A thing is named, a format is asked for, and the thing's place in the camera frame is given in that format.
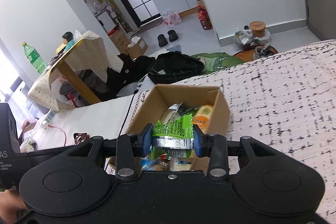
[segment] metal screw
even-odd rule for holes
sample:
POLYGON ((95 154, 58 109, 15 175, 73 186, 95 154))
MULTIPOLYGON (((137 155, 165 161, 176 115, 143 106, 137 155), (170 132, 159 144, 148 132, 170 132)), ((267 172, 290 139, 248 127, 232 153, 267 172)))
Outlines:
POLYGON ((122 177, 130 177, 134 174, 134 170, 131 168, 122 168, 118 170, 118 175, 122 177))
POLYGON ((214 168, 210 170, 210 175, 213 177, 223 177, 226 175, 226 171, 222 168, 214 168))
POLYGON ((168 175, 169 179, 177 179, 177 175, 168 175))

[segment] power strip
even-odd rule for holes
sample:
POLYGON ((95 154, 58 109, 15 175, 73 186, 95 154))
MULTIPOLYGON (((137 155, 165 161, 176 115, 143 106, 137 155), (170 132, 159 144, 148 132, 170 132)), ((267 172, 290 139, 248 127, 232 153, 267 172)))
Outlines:
POLYGON ((43 129, 47 129, 51 121, 53 120, 54 116, 55 116, 55 113, 52 110, 49 110, 46 117, 43 119, 41 123, 41 127, 43 129))

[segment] person's hand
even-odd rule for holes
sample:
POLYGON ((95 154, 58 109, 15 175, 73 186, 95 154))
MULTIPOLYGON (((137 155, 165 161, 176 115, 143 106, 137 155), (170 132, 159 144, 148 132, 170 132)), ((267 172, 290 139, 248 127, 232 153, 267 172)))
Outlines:
POLYGON ((26 205, 17 191, 0 192, 0 218, 7 224, 15 223, 16 212, 26 209, 26 205))

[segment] red cable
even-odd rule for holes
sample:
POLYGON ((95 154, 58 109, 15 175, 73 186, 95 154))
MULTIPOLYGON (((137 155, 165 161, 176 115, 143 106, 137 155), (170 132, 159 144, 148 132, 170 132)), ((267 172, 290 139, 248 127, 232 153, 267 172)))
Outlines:
POLYGON ((54 128, 58 128, 58 129, 62 130, 62 132, 64 133, 64 136, 65 136, 63 147, 65 147, 65 143, 67 142, 67 135, 66 135, 65 131, 62 128, 59 128, 59 127, 56 127, 56 126, 50 126, 50 125, 48 125, 48 127, 54 127, 54 128))
POLYGON ((74 105, 76 108, 78 108, 78 105, 76 105, 74 96, 73 96, 71 93, 69 93, 69 94, 68 94, 68 97, 69 97, 69 99, 71 100, 71 102, 73 103, 73 105, 74 105))

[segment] snack package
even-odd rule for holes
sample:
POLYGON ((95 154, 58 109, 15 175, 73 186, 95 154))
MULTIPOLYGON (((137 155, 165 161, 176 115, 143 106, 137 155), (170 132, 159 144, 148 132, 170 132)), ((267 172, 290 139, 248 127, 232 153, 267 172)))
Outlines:
POLYGON ((197 124, 202 131, 206 130, 209 126, 209 121, 212 112, 213 112, 213 106, 211 105, 201 106, 194 116, 193 124, 197 124))
POLYGON ((169 122, 174 122, 177 119, 182 117, 184 106, 183 104, 174 104, 166 111, 163 115, 161 122, 162 124, 166 124, 169 122))
POLYGON ((153 146, 151 148, 151 160, 155 160, 157 158, 161 158, 162 160, 168 160, 169 155, 160 147, 153 146))
POLYGON ((188 114, 174 122, 157 121, 152 132, 152 146, 160 147, 172 157, 188 158, 194 147, 193 115, 188 114))
POLYGON ((184 112, 182 112, 182 116, 191 114, 194 117, 198 109, 199 107, 188 108, 184 112))
POLYGON ((192 171, 194 170, 194 162, 197 156, 195 151, 192 150, 191 155, 188 159, 185 158, 178 158, 178 157, 171 157, 169 161, 169 170, 171 171, 192 171))
POLYGON ((154 125, 152 137, 174 137, 182 139, 193 138, 193 116, 185 115, 174 122, 163 124, 160 121, 154 125))

